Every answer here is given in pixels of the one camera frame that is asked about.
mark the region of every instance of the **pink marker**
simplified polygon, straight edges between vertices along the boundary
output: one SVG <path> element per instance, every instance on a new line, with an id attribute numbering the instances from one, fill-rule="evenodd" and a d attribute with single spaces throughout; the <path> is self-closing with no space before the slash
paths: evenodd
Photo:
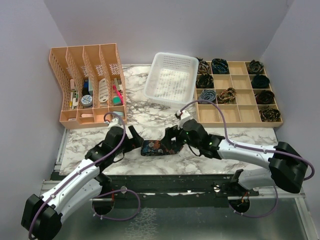
<path id="1" fill-rule="evenodd" d="M 124 104 L 124 98 L 122 97 L 121 93 L 118 91 L 116 85 L 113 85 L 113 89 L 115 90 L 116 94 L 117 94 L 118 97 L 120 98 L 122 104 Z"/>

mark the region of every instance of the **white mesh basket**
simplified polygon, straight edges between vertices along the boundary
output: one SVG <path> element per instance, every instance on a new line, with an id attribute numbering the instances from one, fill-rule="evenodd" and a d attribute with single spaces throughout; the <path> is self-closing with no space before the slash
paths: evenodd
<path id="1" fill-rule="evenodd" d="M 199 61 L 195 57 L 158 52 L 144 86 L 153 103 L 181 108 L 194 96 Z"/>

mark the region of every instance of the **wooden desk organizer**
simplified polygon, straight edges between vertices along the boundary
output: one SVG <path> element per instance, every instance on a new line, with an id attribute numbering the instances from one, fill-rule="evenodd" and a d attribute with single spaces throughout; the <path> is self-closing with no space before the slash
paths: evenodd
<path id="1" fill-rule="evenodd" d="M 256 102 L 255 94 L 260 93 L 264 89 L 253 89 L 251 81 L 255 75 L 251 75 L 247 71 L 250 62 L 246 61 L 228 61 L 229 74 L 213 74 L 211 61 L 210 74 L 213 77 L 213 85 L 216 94 L 220 94 L 227 88 L 234 88 L 236 91 L 235 101 L 232 104 L 218 104 L 222 110 L 228 127 L 266 127 L 275 128 L 282 125 L 283 120 L 280 118 L 275 122 L 263 122 L 260 118 L 259 109 L 268 106 L 269 108 L 278 109 L 277 102 L 274 99 L 272 104 L 259 105 Z M 194 98 L 198 99 L 201 95 L 202 88 L 195 88 Z M 269 84 L 265 90 L 272 91 Z M 218 110 L 211 104 L 196 103 L 196 114 L 199 123 L 205 127 L 223 127 L 224 123 Z"/>
<path id="2" fill-rule="evenodd" d="M 82 129 L 106 126 L 104 115 L 108 112 L 123 112 L 122 118 L 127 123 L 126 82 L 120 62 L 117 45 L 101 44 L 86 46 L 55 47 L 50 51 L 49 62 L 62 89 L 63 101 L 60 122 L 67 129 Z M 105 78 L 108 87 L 108 101 L 99 102 L 99 81 Z M 123 88 L 123 105 L 113 106 L 114 79 L 121 79 Z M 78 90 L 78 106 L 70 108 L 70 79 Z M 81 104 L 84 80 L 90 79 L 93 88 L 93 105 L 85 108 Z M 81 117 L 82 114 L 93 114 L 93 117 Z"/>

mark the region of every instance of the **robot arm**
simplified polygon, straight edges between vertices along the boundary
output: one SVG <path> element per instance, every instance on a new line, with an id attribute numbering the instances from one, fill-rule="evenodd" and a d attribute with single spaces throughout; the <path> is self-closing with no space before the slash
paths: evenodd
<path id="1" fill-rule="evenodd" d="M 300 192 L 308 166 L 294 157 L 284 155 L 288 153 L 300 157 L 288 143 L 279 142 L 277 146 L 262 146 L 229 142 L 223 136 L 208 134 L 200 123 L 191 119 L 187 111 L 183 111 L 177 117 L 180 118 L 179 126 L 166 129 L 165 133 L 168 136 L 164 136 L 161 140 L 163 144 L 170 147 L 168 139 L 174 136 L 177 142 L 198 149 L 200 154 L 207 158 L 233 159 L 264 168 L 245 170 L 240 174 L 238 183 L 245 189 L 277 185 L 289 193 Z"/>
<path id="2" fill-rule="evenodd" d="M 177 149 L 187 144 L 198 149 L 200 154 L 207 158 L 233 159 L 262 167 L 255 170 L 238 170 L 228 184 L 230 193 L 241 196 L 243 192 L 252 188 L 274 186 L 275 184 L 290 193 L 300 192 L 307 165 L 292 157 L 266 152 L 266 150 L 278 150 L 300 156 L 289 144 L 280 142 L 277 146 L 261 146 L 239 143 L 242 146 L 260 149 L 260 151 L 243 149 L 230 144 L 223 136 L 208 134 L 204 127 L 192 119 L 186 111 L 183 111 L 179 119 L 179 125 L 166 128 L 163 139 L 159 141 L 165 146 L 168 153 L 173 149 L 175 150 L 172 153 L 176 153 Z M 103 161 L 93 164 L 115 149 L 121 141 L 124 130 L 119 125 L 119 120 L 114 118 L 109 125 L 105 139 L 87 152 L 85 159 L 72 173 L 42 196 L 32 195 L 26 201 L 22 226 L 29 230 L 36 212 L 51 198 L 38 216 L 32 234 L 39 240 L 52 240 L 59 232 L 63 222 L 82 204 L 99 194 L 112 191 L 111 179 L 102 173 L 103 170 L 114 163 L 114 158 L 118 154 L 129 152 L 144 144 L 144 139 L 138 135 L 133 126 L 130 126 L 129 130 L 133 138 L 129 139 L 125 135 L 124 141 L 116 152 Z M 89 165 L 90 167 L 79 174 L 80 169 Z M 56 189 L 61 186 L 63 190 L 54 195 Z M 94 206 L 94 208 L 98 214 L 104 215 L 112 209 L 113 201 L 109 206 L 105 205 L 103 207 Z"/>

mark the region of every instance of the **folded cloth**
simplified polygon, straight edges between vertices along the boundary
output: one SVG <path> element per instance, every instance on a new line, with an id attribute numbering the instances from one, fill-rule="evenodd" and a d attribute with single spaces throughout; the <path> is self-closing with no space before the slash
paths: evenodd
<path id="1" fill-rule="evenodd" d="M 263 90 L 255 95 L 256 104 L 271 104 L 275 98 L 272 91 Z"/>
<path id="2" fill-rule="evenodd" d="M 211 62 L 213 74 L 229 74 L 229 67 L 227 60 L 221 58 L 214 58 Z"/>
<path id="3" fill-rule="evenodd" d="M 262 122 L 276 122 L 280 119 L 280 112 L 278 109 L 269 108 L 268 106 L 259 110 Z"/>
<path id="4" fill-rule="evenodd" d="M 198 97 L 198 100 L 208 100 L 214 102 L 216 99 L 216 92 L 214 90 L 203 90 L 201 95 Z M 208 102 L 200 102 L 200 104 L 209 104 Z"/>
<path id="5" fill-rule="evenodd" d="M 177 144 L 176 141 L 171 142 L 171 149 L 166 146 L 160 140 L 144 140 L 141 147 L 142 156 L 164 156 L 173 155 L 181 151 L 184 146 Z"/>
<path id="6" fill-rule="evenodd" d="M 270 80 L 265 75 L 255 75 L 252 79 L 251 86 L 253 89 L 267 89 Z"/>
<path id="7" fill-rule="evenodd" d="M 264 71 L 264 64 L 260 61 L 252 60 L 247 67 L 249 74 L 262 74 Z"/>
<path id="8" fill-rule="evenodd" d="M 210 74 L 210 65 L 206 61 L 203 61 L 203 58 L 197 57 L 199 61 L 198 74 Z"/>
<path id="9" fill-rule="evenodd" d="M 233 87 L 229 87 L 224 90 L 218 96 L 216 96 L 216 100 L 218 104 L 230 104 L 233 100 L 236 99 L 236 90 Z"/>
<path id="10" fill-rule="evenodd" d="M 208 73 L 201 74 L 201 76 L 196 80 L 195 86 L 197 89 L 213 89 L 214 78 Z"/>

